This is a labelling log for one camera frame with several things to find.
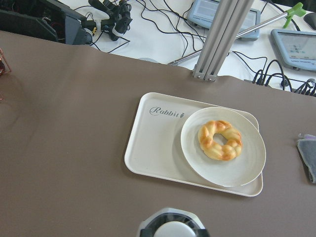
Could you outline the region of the cream serving tray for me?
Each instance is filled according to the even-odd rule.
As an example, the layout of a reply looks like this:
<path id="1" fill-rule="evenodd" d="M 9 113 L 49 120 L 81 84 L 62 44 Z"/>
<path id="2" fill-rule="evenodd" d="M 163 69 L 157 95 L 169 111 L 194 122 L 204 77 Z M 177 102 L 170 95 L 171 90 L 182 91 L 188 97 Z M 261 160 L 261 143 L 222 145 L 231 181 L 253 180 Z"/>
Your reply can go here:
<path id="1" fill-rule="evenodd" d="M 127 168 L 140 175 L 245 197 L 260 194 L 263 188 L 262 172 L 246 185 L 224 187 L 205 180 L 188 164 L 181 147 L 183 125 L 193 113 L 213 107 L 225 108 L 156 92 L 143 95 L 124 156 Z M 244 116 L 259 131 L 258 121 L 252 114 L 230 110 Z"/>

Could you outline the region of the white round plate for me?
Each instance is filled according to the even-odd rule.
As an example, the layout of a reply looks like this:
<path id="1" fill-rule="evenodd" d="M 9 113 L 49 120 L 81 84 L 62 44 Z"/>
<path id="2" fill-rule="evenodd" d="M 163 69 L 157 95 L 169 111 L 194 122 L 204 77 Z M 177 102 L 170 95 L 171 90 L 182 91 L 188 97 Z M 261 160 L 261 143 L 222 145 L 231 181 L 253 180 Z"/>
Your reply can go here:
<path id="1" fill-rule="evenodd" d="M 242 152 L 233 160 L 207 157 L 199 146 L 198 131 L 210 120 L 225 120 L 241 133 Z M 226 108 L 205 108 L 193 113 L 181 131 L 183 154 L 192 169 L 205 180 L 224 187 L 246 185 L 262 172 L 266 148 L 258 129 L 241 114 Z"/>

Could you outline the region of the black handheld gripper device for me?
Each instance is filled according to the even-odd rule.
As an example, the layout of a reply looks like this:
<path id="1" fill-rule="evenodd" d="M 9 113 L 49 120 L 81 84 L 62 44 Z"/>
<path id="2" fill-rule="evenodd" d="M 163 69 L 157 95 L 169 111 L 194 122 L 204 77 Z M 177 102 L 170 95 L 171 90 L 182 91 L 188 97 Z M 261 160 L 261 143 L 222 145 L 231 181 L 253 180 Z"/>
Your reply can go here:
<path id="1" fill-rule="evenodd" d="M 92 7 L 109 16 L 109 19 L 101 20 L 101 31 L 107 33 L 112 41 L 117 41 L 130 29 L 131 5 L 126 0 L 120 0 L 118 5 L 109 0 L 104 0 L 102 3 L 99 0 L 89 0 L 88 2 Z"/>

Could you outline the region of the blue teach pendant tablet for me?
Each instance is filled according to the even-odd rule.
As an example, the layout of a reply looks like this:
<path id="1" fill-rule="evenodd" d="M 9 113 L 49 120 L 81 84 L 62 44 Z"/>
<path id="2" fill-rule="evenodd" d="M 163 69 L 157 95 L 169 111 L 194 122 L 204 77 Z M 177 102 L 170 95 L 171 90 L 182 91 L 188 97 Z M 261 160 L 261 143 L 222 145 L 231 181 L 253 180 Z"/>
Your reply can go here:
<path id="1" fill-rule="evenodd" d="M 260 11 L 253 8 L 242 10 L 234 1 L 220 3 L 219 0 L 195 0 L 187 19 L 195 26 L 210 29 L 215 24 L 216 29 L 223 26 L 238 34 L 259 24 L 260 15 Z"/>

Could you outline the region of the black open electronics box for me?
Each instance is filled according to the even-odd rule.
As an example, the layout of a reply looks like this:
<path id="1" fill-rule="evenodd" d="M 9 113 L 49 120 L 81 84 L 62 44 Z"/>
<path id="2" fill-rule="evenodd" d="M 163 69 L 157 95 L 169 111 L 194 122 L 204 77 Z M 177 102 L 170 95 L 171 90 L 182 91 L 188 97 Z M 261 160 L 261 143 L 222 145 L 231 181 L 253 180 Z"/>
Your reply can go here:
<path id="1" fill-rule="evenodd" d="M 0 29 L 70 45 L 91 44 L 86 17 L 57 0 L 2 0 Z"/>

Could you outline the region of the grey folded cloth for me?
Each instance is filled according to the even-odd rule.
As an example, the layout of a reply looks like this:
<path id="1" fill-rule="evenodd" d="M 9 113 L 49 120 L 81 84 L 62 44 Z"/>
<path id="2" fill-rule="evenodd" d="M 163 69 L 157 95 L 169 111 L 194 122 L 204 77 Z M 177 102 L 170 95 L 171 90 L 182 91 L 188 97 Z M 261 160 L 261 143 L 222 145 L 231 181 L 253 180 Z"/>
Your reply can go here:
<path id="1" fill-rule="evenodd" d="M 297 148 L 309 172 L 309 180 L 316 183 L 316 136 L 304 134 L 297 140 Z"/>

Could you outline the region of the metal rod green tip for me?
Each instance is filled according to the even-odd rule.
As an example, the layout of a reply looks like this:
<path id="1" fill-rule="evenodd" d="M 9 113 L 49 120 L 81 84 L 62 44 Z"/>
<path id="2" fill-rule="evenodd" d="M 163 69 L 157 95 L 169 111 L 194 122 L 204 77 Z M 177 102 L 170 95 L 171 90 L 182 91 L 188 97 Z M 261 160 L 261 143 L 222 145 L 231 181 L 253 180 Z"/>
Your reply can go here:
<path id="1" fill-rule="evenodd" d="M 239 39 L 239 38 L 243 37 L 244 35 L 246 35 L 246 34 L 248 34 L 250 32 L 253 32 L 253 31 L 258 30 L 258 29 L 260 29 L 262 27 L 265 27 L 265 26 L 267 26 L 267 25 L 269 25 L 269 24 L 271 24 L 271 23 L 273 23 L 275 21 L 278 21 L 278 20 L 282 19 L 282 18 L 286 18 L 286 23 L 283 26 L 284 28 L 286 28 L 288 26 L 289 22 L 292 20 L 294 15 L 302 17 L 305 14 L 306 14 L 306 11 L 303 9 L 303 4 L 301 2 L 299 2 L 295 6 L 293 6 L 291 9 L 283 12 L 282 14 L 279 14 L 279 15 L 273 17 L 273 18 L 270 18 L 270 19 L 268 19 L 266 21 L 263 21 L 263 22 L 255 25 L 255 26 L 252 26 L 252 27 L 250 27 L 250 28 L 248 28 L 248 29 L 246 29 L 244 31 L 239 32 L 237 34 L 237 36 L 236 36 L 236 39 Z M 183 56 L 183 57 L 181 57 L 181 58 L 179 58 L 177 60 L 171 61 L 171 62 L 168 63 L 168 65 L 177 66 L 179 63 L 185 62 L 187 60 L 190 60 L 190 59 L 192 59 L 194 57 L 199 56 L 201 51 L 202 50 L 200 49 L 200 50 L 198 50 L 196 52 L 193 52 L 191 54 Z"/>

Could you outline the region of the aluminium frame post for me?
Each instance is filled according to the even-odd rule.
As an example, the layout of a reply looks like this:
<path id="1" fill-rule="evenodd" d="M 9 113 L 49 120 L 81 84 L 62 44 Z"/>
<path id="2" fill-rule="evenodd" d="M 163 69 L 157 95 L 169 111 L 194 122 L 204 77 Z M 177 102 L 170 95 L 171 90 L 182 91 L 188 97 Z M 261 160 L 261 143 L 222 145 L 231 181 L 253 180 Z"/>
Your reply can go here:
<path id="1" fill-rule="evenodd" d="M 222 0 L 220 3 L 227 3 L 229 0 Z M 236 6 L 248 11 L 251 8 L 252 0 L 233 0 Z M 215 81 L 223 62 L 236 39 L 237 34 L 231 32 L 230 28 L 220 26 L 215 28 L 212 24 L 207 39 L 203 45 L 197 64 L 193 70 L 193 77 L 203 81 Z"/>

